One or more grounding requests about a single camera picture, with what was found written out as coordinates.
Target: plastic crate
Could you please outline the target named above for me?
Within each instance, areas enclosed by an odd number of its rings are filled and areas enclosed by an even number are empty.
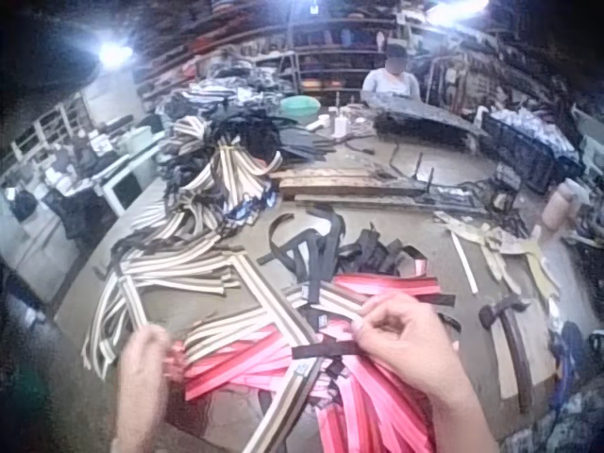
[[[579,177],[585,171],[584,164],[566,157],[556,159],[547,145],[491,115],[484,115],[482,128],[494,138],[497,156],[509,164],[527,187],[536,193],[543,194],[550,185],[558,184],[567,177]]]
[[[501,138],[501,123],[485,112],[482,115],[482,128],[497,143]]]

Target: lamp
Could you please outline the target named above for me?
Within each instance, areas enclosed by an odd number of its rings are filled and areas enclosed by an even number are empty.
[[[480,13],[489,5],[489,0],[461,0],[455,3],[439,3],[426,13],[428,22],[434,25],[453,25]]]
[[[101,46],[99,58],[108,69],[116,69],[122,66],[132,56],[130,47],[106,42]]]

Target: white shirt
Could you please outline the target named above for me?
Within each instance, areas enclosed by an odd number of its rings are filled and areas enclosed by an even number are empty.
[[[415,75],[402,73],[390,74],[386,68],[376,69],[369,73],[362,83],[364,92],[393,92],[414,101],[421,101],[419,94],[419,83]]]

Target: workbench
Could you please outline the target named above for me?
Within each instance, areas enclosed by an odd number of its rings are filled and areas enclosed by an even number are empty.
[[[376,154],[366,156],[343,146],[337,146],[337,152],[328,155],[327,162],[304,165],[338,168],[387,165],[393,149],[392,143],[383,143],[377,138],[364,139],[355,143],[355,146],[373,148]],[[418,175],[420,180],[428,177],[431,167],[435,168],[434,182],[440,184],[458,184],[466,180],[483,179],[495,168],[495,162],[485,158],[468,156],[442,145],[417,140],[402,141],[401,151],[394,164],[400,171],[410,175],[420,152],[424,153],[424,163]],[[109,264],[111,246],[131,232],[130,225],[133,219],[140,215],[146,206],[161,199],[163,188],[163,182],[156,180],[126,210],[92,253],[65,296],[56,321],[77,347],[82,346],[104,286],[104,282],[95,275],[92,268],[94,266],[105,268]],[[530,202],[530,196],[521,196],[519,204],[522,210],[536,209]],[[308,227],[315,227],[322,234],[327,233],[327,221],[309,216],[304,208],[297,206],[295,202],[281,201],[272,209],[265,211],[256,224],[246,226],[229,242],[243,245],[250,258],[255,260],[269,251],[268,226],[284,212],[293,213],[295,218],[277,229],[276,243],[283,243]],[[503,283],[498,285],[491,277],[477,245],[462,241],[479,288],[479,293],[472,295],[451,236],[444,225],[434,221],[431,213],[351,208],[337,208],[337,212],[343,216],[346,223],[346,234],[342,244],[355,241],[361,230],[368,228],[372,223],[381,233],[381,240],[384,243],[399,239],[402,243],[414,245],[421,250],[428,257],[428,275],[439,279],[443,293],[457,296],[454,309],[439,308],[439,310],[454,315],[462,324],[461,335],[453,330],[448,332],[452,341],[460,341],[461,360],[497,439],[529,425],[545,414],[549,393],[553,386],[552,379],[533,389],[533,408],[526,415],[521,415],[518,411],[517,398],[501,400],[493,337],[491,332],[484,330],[480,325],[478,311],[485,304],[501,300],[508,290]],[[586,336],[592,329],[599,327],[600,323],[592,311],[587,293],[580,288],[583,285],[580,283],[579,272],[573,266],[564,245],[557,238],[545,238],[542,250],[549,261],[552,274],[562,287],[560,301],[562,316],[577,323]],[[523,288],[523,296],[534,299],[538,304],[540,302],[537,292],[524,261],[524,259],[506,259],[510,273]],[[404,264],[412,265],[411,260]],[[279,289],[295,284],[294,276],[276,260],[261,267],[261,270]],[[217,314],[231,314],[256,306],[251,294],[248,294],[245,289],[229,289],[224,297],[161,289],[144,294],[143,301],[149,319],[165,326],[178,338],[183,336],[192,323]],[[241,449],[261,417],[255,393],[247,393],[237,396],[236,393],[217,392],[212,396],[212,413],[205,439],[216,445],[234,450]],[[236,405],[237,410],[230,411],[225,406],[229,404]],[[291,452],[321,451],[318,430],[309,413],[309,410],[305,411],[289,438],[288,447]]]

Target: plastic bowl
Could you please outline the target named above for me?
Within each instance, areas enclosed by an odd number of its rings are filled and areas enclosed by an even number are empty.
[[[316,120],[316,115],[321,108],[321,103],[310,96],[292,96],[281,101],[280,113],[282,116],[292,118],[299,123],[311,123]]]

